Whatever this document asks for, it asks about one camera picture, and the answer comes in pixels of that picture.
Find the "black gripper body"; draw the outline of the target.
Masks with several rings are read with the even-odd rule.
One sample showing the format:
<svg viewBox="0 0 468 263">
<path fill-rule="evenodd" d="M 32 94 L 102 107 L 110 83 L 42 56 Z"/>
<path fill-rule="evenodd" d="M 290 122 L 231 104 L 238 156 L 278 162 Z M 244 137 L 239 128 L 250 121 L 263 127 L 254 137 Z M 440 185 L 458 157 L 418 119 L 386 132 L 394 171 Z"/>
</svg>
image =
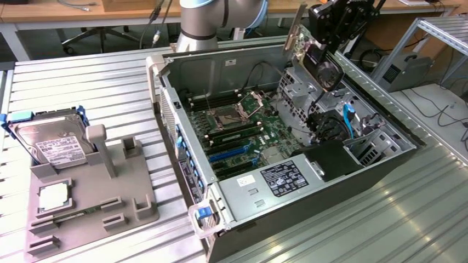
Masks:
<svg viewBox="0 0 468 263">
<path fill-rule="evenodd" d="M 380 10 L 383 7 L 383 1 L 375 3 L 375 1 L 362 0 L 336 0 L 331 1 L 331 12 L 332 13 L 347 13 L 360 9 L 364 11 Z"/>
</svg>

